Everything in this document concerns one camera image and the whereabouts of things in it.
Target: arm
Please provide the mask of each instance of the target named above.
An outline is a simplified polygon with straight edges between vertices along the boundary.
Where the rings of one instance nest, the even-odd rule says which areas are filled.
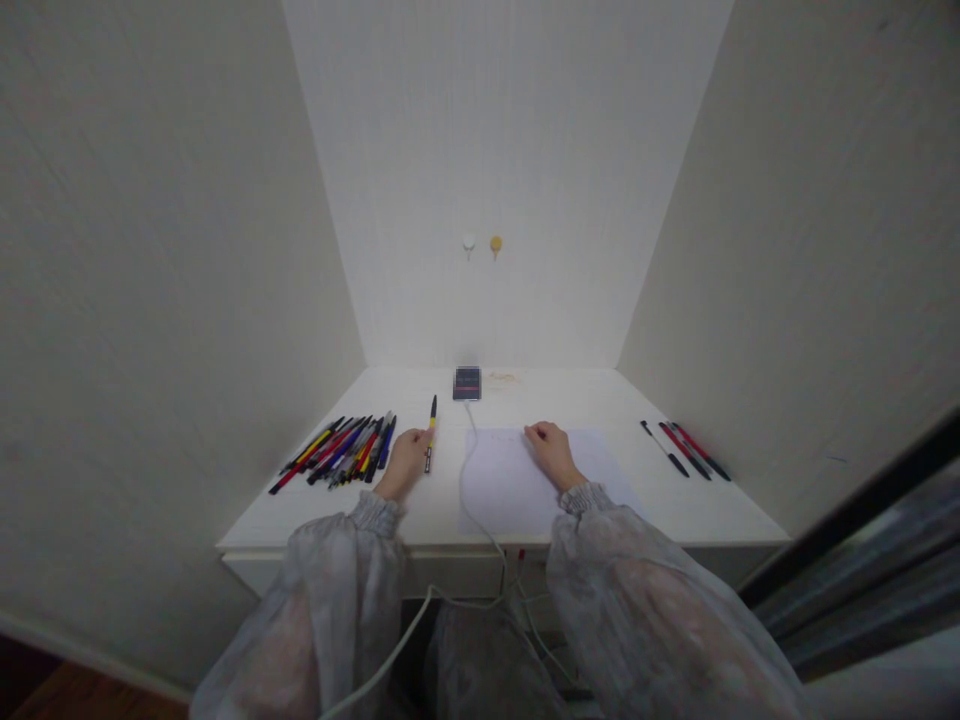
[[[547,585],[607,717],[814,715],[733,590],[589,483],[562,430],[538,423],[527,437],[567,513],[553,527]]]
[[[390,465],[349,514],[307,523],[280,573],[194,695],[192,718],[315,718],[371,677],[400,630],[398,503],[431,434],[397,438]],[[339,717],[373,717],[385,684]]]

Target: pile of pens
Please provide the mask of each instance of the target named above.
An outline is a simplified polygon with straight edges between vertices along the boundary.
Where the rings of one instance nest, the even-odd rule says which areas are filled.
[[[392,412],[377,420],[368,415],[330,423],[280,471],[283,477],[270,488],[270,494],[276,495],[291,478],[307,471],[311,471],[307,483],[321,480],[328,490],[354,480],[373,482],[374,473],[387,466],[396,427],[397,416]]]
[[[690,473],[687,472],[687,469],[683,466],[683,463],[677,459],[677,456],[668,451],[663,446],[663,443],[657,440],[657,436],[650,432],[650,428],[647,427],[647,421],[641,420],[640,425],[642,425],[643,429],[647,431],[647,435],[652,437],[654,442],[660,446],[660,449],[663,450],[664,454],[670,458],[670,462],[672,462],[674,467],[680,471],[680,474],[684,477],[690,477]],[[697,445],[696,441],[692,437],[687,435],[686,430],[674,422],[659,423],[659,425],[660,429],[663,430],[663,433],[673,441],[674,445],[680,449],[680,453],[684,456],[684,459],[690,463],[694,470],[703,475],[705,480],[713,480],[710,475],[716,473],[727,482],[730,482],[730,476],[724,472],[723,468],[720,467],[720,464],[712,457],[707,455],[703,448]],[[698,456],[701,460],[703,460],[703,464],[697,460]]]

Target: white cable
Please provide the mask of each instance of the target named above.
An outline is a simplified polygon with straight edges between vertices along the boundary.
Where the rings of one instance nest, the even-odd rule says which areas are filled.
[[[493,535],[491,535],[490,532],[483,526],[483,523],[481,523],[479,520],[473,517],[473,515],[470,514],[470,511],[467,509],[466,504],[463,502],[463,473],[466,471],[467,463],[470,462],[470,458],[473,456],[474,451],[477,449],[477,445],[480,443],[480,438],[477,433],[477,424],[473,421],[473,413],[470,412],[470,403],[464,402],[463,407],[467,411],[467,416],[470,418],[470,427],[473,429],[473,447],[470,448],[470,451],[463,458],[463,465],[460,466],[460,477],[458,481],[459,494],[460,494],[460,509],[463,510],[464,514],[467,516],[467,518],[470,519],[471,522],[473,522],[477,527],[483,530],[483,534],[487,536],[487,538],[490,540],[491,543],[493,543],[493,546],[497,549],[497,552],[500,554],[500,561],[503,563],[503,576],[506,577],[509,571],[509,568],[507,566],[507,554],[503,551],[503,548],[500,547],[500,543],[498,543],[496,539],[493,537]],[[521,604],[523,606],[524,611],[526,612],[527,622],[530,625],[530,630],[533,631],[533,635],[537,639],[537,642],[540,644],[540,647],[546,653],[547,657],[553,660],[556,666],[560,668],[560,672],[563,673],[567,681],[571,685],[576,685],[577,684],[576,680],[570,677],[570,674],[567,672],[566,668],[563,667],[560,661],[557,660],[554,654],[550,652],[550,650],[547,648],[546,643],[543,642],[543,639],[540,637],[540,633],[537,632],[537,628],[533,624],[533,617],[530,615],[529,604],[534,602],[535,600],[540,600],[545,597],[549,597],[549,594],[537,595],[535,597],[528,598],[527,594],[523,590],[523,585],[520,582],[521,571],[522,571],[522,564],[520,569],[517,571],[516,579],[509,586],[503,588],[500,594],[489,603],[471,603],[471,602],[465,602],[463,600],[453,600],[447,597],[446,593],[444,593],[443,590],[441,590],[436,585],[433,585],[433,584],[428,585],[427,597],[424,598],[423,604],[420,606],[420,609],[417,611],[417,614],[413,618],[413,622],[410,623],[410,627],[407,628],[407,631],[403,634],[403,637],[400,638],[400,642],[397,643],[397,646],[393,649],[393,652],[391,652],[387,656],[387,659],[383,661],[383,664],[380,665],[380,667],[377,669],[377,671],[373,674],[373,676],[369,680],[367,680],[363,685],[358,687],[352,693],[347,695],[343,700],[338,702],[332,708],[330,708],[325,713],[323,713],[320,716],[319,720],[330,720],[341,710],[347,709],[348,707],[356,703],[358,700],[360,700],[360,698],[364,697],[374,687],[376,687],[377,683],[379,683],[387,674],[387,672],[390,670],[390,666],[393,665],[393,662],[400,655],[400,652],[406,646],[407,641],[410,640],[410,637],[413,635],[413,631],[416,629],[420,620],[423,619],[423,615],[424,613],[426,613],[427,607],[429,607],[430,601],[433,599],[434,594],[443,598],[446,602],[450,603],[451,605],[455,605],[457,607],[472,608],[474,610],[492,610],[493,608],[497,607],[500,603],[502,603],[507,597],[509,597],[510,591],[513,590],[514,587],[516,587],[520,591],[520,595],[522,597]]]

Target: white desk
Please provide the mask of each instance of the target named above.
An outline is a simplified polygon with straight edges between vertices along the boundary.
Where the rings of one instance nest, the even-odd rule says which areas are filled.
[[[499,582],[501,564],[489,541],[457,531],[458,478],[470,421],[461,404],[451,399],[452,387],[451,368],[368,368],[319,426],[341,415],[379,416],[393,410],[398,415],[397,434],[410,427],[426,427],[430,402],[437,395],[433,468],[408,498],[399,529],[414,560],[412,571],[419,576],[405,582],[408,595],[418,594],[431,579],[442,580],[444,587],[463,594],[486,593],[487,580],[472,581],[481,575],[495,574]],[[640,420],[648,420],[655,426],[664,419],[662,413],[616,370],[485,368],[483,399],[472,403],[471,410],[478,427],[519,427],[551,420],[565,429],[600,428],[624,473],[633,480],[647,519],[692,549],[703,564],[712,563],[711,569],[726,575],[732,584],[789,539],[736,483],[707,482],[692,470],[690,478],[677,473],[639,425]],[[305,478],[296,476],[277,495],[267,493],[276,480],[269,478],[260,496],[217,545],[224,561],[257,592],[262,593],[275,574],[293,530],[318,517],[349,512],[361,489],[372,487],[353,483],[328,491],[321,483],[307,485]],[[505,547],[527,549],[544,549],[550,542],[549,536],[498,540]],[[698,554],[697,548],[705,552]],[[740,552],[708,552],[724,548]],[[727,567],[731,559],[735,568]],[[431,574],[441,577],[431,578]]]

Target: white paper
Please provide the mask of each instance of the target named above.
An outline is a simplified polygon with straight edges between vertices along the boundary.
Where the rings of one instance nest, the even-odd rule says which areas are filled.
[[[591,482],[606,487],[617,505],[638,514],[640,500],[627,482],[599,430],[568,430],[573,461]],[[562,515],[560,497],[537,465],[533,448],[520,429],[483,429],[467,434],[470,455],[463,472],[463,504],[494,535],[549,535],[553,519]],[[458,530],[483,531],[460,508]]]

